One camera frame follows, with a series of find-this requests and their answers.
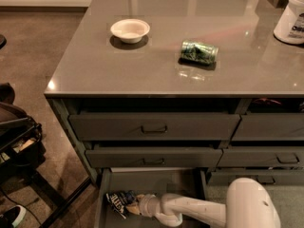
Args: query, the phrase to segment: drawer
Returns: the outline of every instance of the drawer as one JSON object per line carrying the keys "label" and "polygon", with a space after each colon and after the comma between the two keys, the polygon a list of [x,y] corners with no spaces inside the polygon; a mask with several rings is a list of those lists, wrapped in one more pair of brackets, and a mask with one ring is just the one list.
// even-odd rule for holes
{"label": "drawer", "polygon": [[80,141],[229,140],[239,115],[221,113],[89,113],[69,117]]}
{"label": "drawer", "polygon": [[303,141],[304,114],[250,114],[241,116],[233,141]]}
{"label": "drawer", "polygon": [[85,152],[93,168],[216,167],[222,150],[210,147],[98,147]]}
{"label": "drawer", "polygon": [[[155,218],[129,215],[123,219],[107,205],[105,193],[133,190],[136,194],[176,193],[191,198],[201,199],[201,190],[197,180],[201,179],[192,170],[111,173],[103,172],[100,196],[97,202],[94,228],[155,228],[162,226]],[[201,227],[201,222],[183,216],[182,227]]]}
{"label": "drawer", "polygon": [[238,178],[251,178],[270,185],[303,185],[304,170],[219,170],[210,173],[208,185],[229,185]]}
{"label": "drawer", "polygon": [[304,146],[233,147],[223,149],[218,167],[302,167]]}

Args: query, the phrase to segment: white plastic container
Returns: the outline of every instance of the white plastic container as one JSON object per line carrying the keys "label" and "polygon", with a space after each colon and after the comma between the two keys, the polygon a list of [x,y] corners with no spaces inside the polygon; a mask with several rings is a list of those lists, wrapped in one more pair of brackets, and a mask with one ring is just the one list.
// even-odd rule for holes
{"label": "white plastic container", "polygon": [[289,0],[275,27],[274,35],[285,43],[304,44],[304,0]]}

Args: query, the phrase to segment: closed drawer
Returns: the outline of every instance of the closed drawer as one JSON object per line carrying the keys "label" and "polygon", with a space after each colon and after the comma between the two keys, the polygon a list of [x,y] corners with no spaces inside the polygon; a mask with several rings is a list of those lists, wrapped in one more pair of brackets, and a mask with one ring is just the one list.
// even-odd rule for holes
{"label": "closed drawer", "polygon": [[81,141],[228,140],[239,115],[221,113],[92,113],[71,115]]}
{"label": "closed drawer", "polygon": [[220,149],[209,147],[94,147],[85,152],[93,168],[216,167]]}
{"label": "closed drawer", "polygon": [[241,116],[233,141],[303,141],[304,114],[250,114]]}
{"label": "closed drawer", "polygon": [[229,185],[238,178],[250,178],[261,184],[303,185],[304,170],[219,170],[210,173],[209,185]]}
{"label": "closed drawer", "polygon": [[302,167],[304,146],[233,147],[223,149],[218,167]]}
{"label": "closed drawer", "polygon": [[[192,170],[111,173],[105,169],[97,202],[94,228],[155,228],[164,227],[155,218],[129,215],[123,219],[108,205],[105,193],[133,190],[136,194],[176,193],[191,198],[200,198],[201,190],[198,185],[200,177]],[[182,227],[196,228],[201,223],[191,218],[183,217]]]}

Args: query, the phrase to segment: white bowl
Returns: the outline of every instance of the white bowl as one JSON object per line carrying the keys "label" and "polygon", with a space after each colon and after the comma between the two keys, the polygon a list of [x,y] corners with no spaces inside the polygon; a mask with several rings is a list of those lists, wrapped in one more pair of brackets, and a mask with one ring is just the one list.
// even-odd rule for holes
{"label": "white bowl", "polygon": [[112,34],[128,44],[140,42],[149,30],[150,26],[139,19],[124,19],[111,27]]}

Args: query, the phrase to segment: floor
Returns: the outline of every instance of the floor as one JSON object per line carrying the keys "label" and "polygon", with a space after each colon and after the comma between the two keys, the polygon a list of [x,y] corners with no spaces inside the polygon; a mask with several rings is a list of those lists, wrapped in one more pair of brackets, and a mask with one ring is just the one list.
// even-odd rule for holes
{"label": "floor", "polygon": [[[58,65],[82,12],[0,12],[0,33],[8,40],[0,50],[0,82],[10,82],[16,92],[15,105],[25,109],[44,130],[46,161],[38,171],[66,198],[87,177],[64,131],[58,124],[44,90]],[[19,179],[1,187],[12,200],[25,206],[43,222],[56,205],[41,198],[39,190]],[[300,228],[304,223],[304,186],[267,186],[281,217],[282,227]],[[208,187],[208,199],[225,202],[227,187]],[[98,189],[90,185],[51,227],[94,227]],[[0,213],[13,205],[0,194]],[[27,212],[19,228],[39,227]]]}

